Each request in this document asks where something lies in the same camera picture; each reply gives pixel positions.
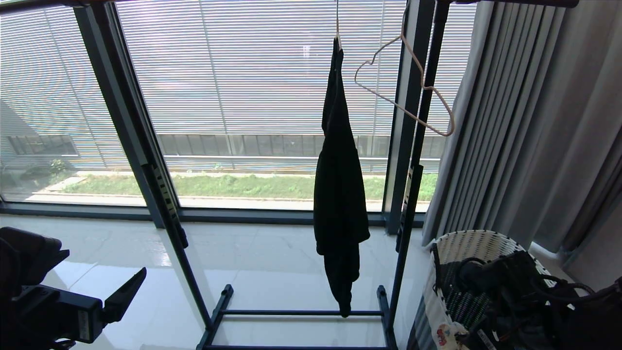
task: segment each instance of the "grass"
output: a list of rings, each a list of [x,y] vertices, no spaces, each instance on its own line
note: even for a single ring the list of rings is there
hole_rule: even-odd
[[[436,186],[436,174],[424,174],[419,200],[429,201]],[[173,182],[180,196],[217,196],[251,198],[313,198],[315,179],[308,176],[174,176]],[[383,198],[384,176],[363,180],[367,199]],[[65,193],[133,194],[141,192],[132,176],[88,176],[85,180],[67,186]]]

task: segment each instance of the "gray curtain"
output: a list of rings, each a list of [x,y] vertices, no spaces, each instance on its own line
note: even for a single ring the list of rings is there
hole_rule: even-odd
[[[622,186],[622,4],[479,6],[424,243],[491,229],[573,249]]]

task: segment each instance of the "hanging black clothing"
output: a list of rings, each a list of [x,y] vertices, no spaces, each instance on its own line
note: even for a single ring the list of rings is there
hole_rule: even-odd
[[[322,113],[324,144],[317,161],[313,194],[313,230],[324,256],[330,290],[343,317],[350,314],[352,282],[359,275],[358,244],[369,238],[361,163],[350,128],[343,91],[343,51],[337,38]]]

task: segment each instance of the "glossy floor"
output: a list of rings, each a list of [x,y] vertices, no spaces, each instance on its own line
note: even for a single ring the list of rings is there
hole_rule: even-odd
[[[61,239],[71,255],[44,283],[105,299],[141,267],[147,278],[122,322],[113,323],[92,345],[75,349],[194,349],[202,322],[172,246],[150,222],[0,217],[13,226]],[[313,228],[284,225],[184,224],[186,249],[211,311],[227,283],[230,308],[335,310],[315,253]],[[391,292],[397,260],[395,238],[371,230],[362,243],[361,276],[353,287],[355,310],[377,310],[376,289]],[[543,263],[555,274],[552,257]],[[400,349],[421,298],[429,256],[413,233],[395,323]],[[215,344],[275,346],[384,346],[379,318],[257,318],[227,316]]]

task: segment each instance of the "wire hanger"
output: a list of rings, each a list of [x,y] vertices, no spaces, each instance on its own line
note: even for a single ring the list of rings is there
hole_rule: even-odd
[[[363,62],[360,66],[358,66],[358,68],[356,69],[356,72],[354,74],[354,82],[362,87],[363,89],[373,93],[374,95],[378,96],[379,98],[382,98],[383,100],[387,101],[387,102],[391,102],[394,106],[398,107],[399,109],[401,109],[402,111],[404,111],[404,113],[406,115],[408,115],[409,117],[411,117],[412,119],[415,119],[416,122],[420,123],[421,125],[425,126],[426,128],[434,131],[435,133],[439,134],[440,136],[450,136],[451,134],[453,134],[453,131],[455,129],[455,122],[454,122],[454,115],[452,112],[452,109],[449,108],[449,105],[447,104],[447,102],[445,101],[445,99],[443,98],[443,96],[441,95],[441,93],[433,86],[431,87],[426,87],[424,85],[424,69],[421,66],[421,63],[419,62],[419,60],[417,59],[417,57],[415,56],[415,53],[412,50],[411,45],[408,43],[408,40],[406,40],[406,36],[404,35],[404,32],[406,30],[406,26],[404,25],[405,21],[406,21],[406,11],[408,10],[408,7],[410,6],[410,1],[408,1],[408,3],[406,4],[406,8],[404,10],[404,14],[402,15],[402,27],[400,29],[400,34],[398,37],[396,37],[395,39],[389,41],[388,43],[382,45],[380,47],[380,49],[378,49],[378,51],[376,51],[374,53],[374,57],[371,59],[371,61],[367,60],[365,62]],[[359,83],[358,81],[356,81],[357,75],[358,75],[358,71],[361,70],[361,68],[363,68],[364,65],[373,65],[374,62],[376,61],[376,56],[380,53],[380,51],[384,50],[385,47],[393,44],[394,42],[398,41],[398,40],[402,40],[402,42],[404,43],[404,46],[406,47],[406,50],[408,50],[408,53],[410,53],[410,55],[412,56],[412,59],[415,60],[415,64],[417,64],[417,68],[419,68],[419,71],[421,72],[421,87],[424,90],[432,90],[436,96],[439,97],[440,101],[443,103],[443,106],[445,106],[445,109],[447,110],[447,113],[449,113],[449,130],[447,132],[443,132],[440,131],[436,128],[434,128],[433,126],[429,125],[428,123],[424,122],[423,120],[419,119],[419,117],[417,117],[416,115],[412,114],[411,112],[407,111],[404,107],[398,105],[395,101],[393,101],[390,98],[384,97],[381,94],[379,94],[378,92],[366,87],[365,85]]]
[[[337,27],[337,31],[335,34],[335,38],[337,38],[337,42],[339,43],[339,49],[342,50],[341,46],[341,36],[339,35],[339,0],[335,0],[337,2],[337,11],[335,14],[335,26]]]

